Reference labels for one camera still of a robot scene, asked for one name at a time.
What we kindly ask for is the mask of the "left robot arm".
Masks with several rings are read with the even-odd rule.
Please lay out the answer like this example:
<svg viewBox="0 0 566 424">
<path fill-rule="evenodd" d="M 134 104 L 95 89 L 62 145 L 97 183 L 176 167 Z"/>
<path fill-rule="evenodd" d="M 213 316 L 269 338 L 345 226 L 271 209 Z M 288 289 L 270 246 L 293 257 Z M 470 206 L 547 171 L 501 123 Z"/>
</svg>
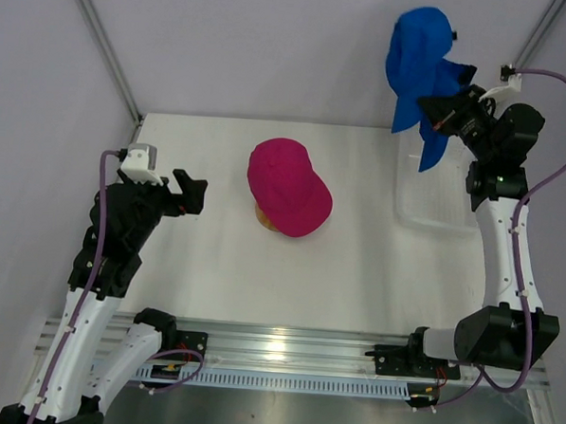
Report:
<svg viewBox="0 0 566 424">
<path fill-rule="evenodd" d="M 0 412 L 0 424 L 103 424 L 107 409 L 145 361 L 176 351 L 178 330 L 171 314 L 147 307 L 97 369 L 93 361 L 108 323 L 134 279 L 139 253 L 165 217 L 197 215 L 209 183 L 174 170 L 169 180 L 139 183 L 119 174 L 100 185 L 90 212 L 92 224 L 68 279 L 58 333 L 36 379 L 16 404 Z"/>
</svg>

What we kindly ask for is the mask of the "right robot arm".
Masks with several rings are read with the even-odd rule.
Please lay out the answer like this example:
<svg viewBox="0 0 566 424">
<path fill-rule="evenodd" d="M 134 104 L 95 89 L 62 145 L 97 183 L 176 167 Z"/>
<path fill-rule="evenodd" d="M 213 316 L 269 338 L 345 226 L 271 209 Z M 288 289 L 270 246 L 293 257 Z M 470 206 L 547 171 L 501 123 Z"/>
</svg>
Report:
<svg viewBox="0 0 566 424">
<path fill-rule="evenodd" d="M 529 188 L 523 167 L 545 119 L 521 102 L 499 116 L 478 85 L 418 99 L 434 131 L 459 138 L 473 155 L 466 177 L 484 248 L 484 302 L 451 329 L 417 327 L 405 345 L 369 352 L 377 374 L 457 379 L 461 366 L 513 370 L 518 382 L 556 340 L 559 320 L 544 311 L 529 258 Z"/>
</svg>

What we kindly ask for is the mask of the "blue cap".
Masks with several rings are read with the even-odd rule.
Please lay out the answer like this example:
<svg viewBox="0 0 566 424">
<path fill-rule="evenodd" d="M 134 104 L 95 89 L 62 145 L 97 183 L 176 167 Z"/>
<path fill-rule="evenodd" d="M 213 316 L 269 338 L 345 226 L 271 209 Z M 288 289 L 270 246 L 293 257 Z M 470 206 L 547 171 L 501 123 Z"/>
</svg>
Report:
<svg viewBox="0 0 566 424">
<path fill-rule="evenodd" d="M 452 97 L 471 84 L 477 71 L 474 65 L 442 59 L 434 71 L 433 89 L 426 96 Z M 419 134 L 424 141 L 418 166 L 418 171 L 422 173 L 440 162 L 447 148 L 448 137 L 433 131 L 431 122 L 425 116 L 422 116 L 419 124 Z"/>
<path fill-rule="evenodd" d="M 394 23 L 386 57 L 386 77 L 397 97 L 392 131 L 412 128 L 423 118 L 418 99 L 453 95 L 460 89 L 461 67 L 446 59 L 453 30 L 434 7 L 412 9 Z"/>
</svg>

